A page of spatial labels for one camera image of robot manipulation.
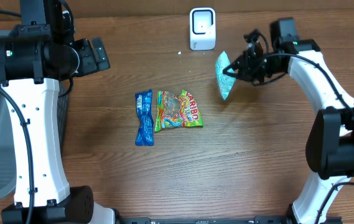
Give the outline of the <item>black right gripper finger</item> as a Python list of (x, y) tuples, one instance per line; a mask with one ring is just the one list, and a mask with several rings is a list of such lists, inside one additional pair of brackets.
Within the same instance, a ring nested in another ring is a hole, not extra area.
[(228, 75), (229, 77), (236, 78), (238, 76), (238, 72), (236, 72), (238, 69), (235, 67), (226, 67), (223, 69), (223, 74)]
[(245, 56), (244, 55), (240, 55), (230, 64), (230, 68), (232, 70), (239, 70), (239, 69), (242, 69), (244, 66), (245, 66)]

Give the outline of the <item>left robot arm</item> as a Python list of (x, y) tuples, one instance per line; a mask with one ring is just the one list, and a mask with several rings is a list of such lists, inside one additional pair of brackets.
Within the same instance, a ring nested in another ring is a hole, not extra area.
[(0, 38), (0, 93), (11, 118), (16, 157), (14, 202), (3, 223), (107, 223), (116, 214), (92, 189), (71, 187), (60, 152), (60, 83), (109, 69), (100, 39), (74, 38), (65, 1), (22, 1), (21, 24)]

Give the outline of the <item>teal snack packet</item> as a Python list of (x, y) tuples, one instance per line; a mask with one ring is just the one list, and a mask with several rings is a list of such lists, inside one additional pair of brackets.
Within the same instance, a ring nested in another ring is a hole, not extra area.
[(235, 77), (231, 77), (223, 73), (223, 70), (230, 65), (230, 59), (225, 51), (223, 51), (215, 62), (215, 72), (218, 83), (218, 89), (221, 97), (226, 100), (230, 94), (233, 85), (236, 82)]

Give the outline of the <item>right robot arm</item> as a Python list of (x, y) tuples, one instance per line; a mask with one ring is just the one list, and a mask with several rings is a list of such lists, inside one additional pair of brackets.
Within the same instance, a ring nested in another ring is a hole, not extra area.
[(270, 38), (259, 30), (246, 34), (248, 46), (234, 61), (220, 54), (215, 68), (222, 97), (229, 95), (237, 80), (262, 86), (289, 75), (316, 117), (305, 145), (310, 174), (302, 192), (284, 217), (257, 217), (255, 222), (340, 223), (327, 212), (342, 187), (353, 185), (354, 98), (332, 75), (316, 41), (298, 36), (293, 18), (272, 22), (270, 33)]

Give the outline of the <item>green Haribo gummy bag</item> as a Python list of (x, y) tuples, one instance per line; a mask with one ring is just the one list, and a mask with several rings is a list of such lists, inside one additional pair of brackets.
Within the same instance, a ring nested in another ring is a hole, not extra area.
[(192, 94), (186, 90), (182, 90), (180, 95), (169, 91), (157, 92), (156, 133), (163, 129), (202, 126), (202, 115)]

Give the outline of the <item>blue snack packet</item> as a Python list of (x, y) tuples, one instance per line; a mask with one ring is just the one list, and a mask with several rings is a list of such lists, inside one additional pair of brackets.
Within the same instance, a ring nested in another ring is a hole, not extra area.
[(154, 122), (152, 118), (152, 90), (136, 93), (136, 113), (140, 120), (136, 146), (154, 145)]

